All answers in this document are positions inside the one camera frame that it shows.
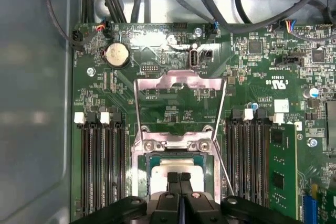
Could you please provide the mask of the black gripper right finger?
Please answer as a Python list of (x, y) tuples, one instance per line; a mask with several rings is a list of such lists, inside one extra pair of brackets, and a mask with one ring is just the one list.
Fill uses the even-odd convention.
[(181, 192), (191, 223), (301, 223), (237, 196), (228, 196), (218, 204), (205, 193), (194, 191), (190, 179), (190, 173), (181, 174)]

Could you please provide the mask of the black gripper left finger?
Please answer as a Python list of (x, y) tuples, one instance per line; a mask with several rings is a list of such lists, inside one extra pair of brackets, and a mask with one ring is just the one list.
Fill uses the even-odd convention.
[(167, 174), (167, 191), (153, 194), (149, 201), (129, 196), (73, 223), (179, 223), (181, 193), (176, 172)]

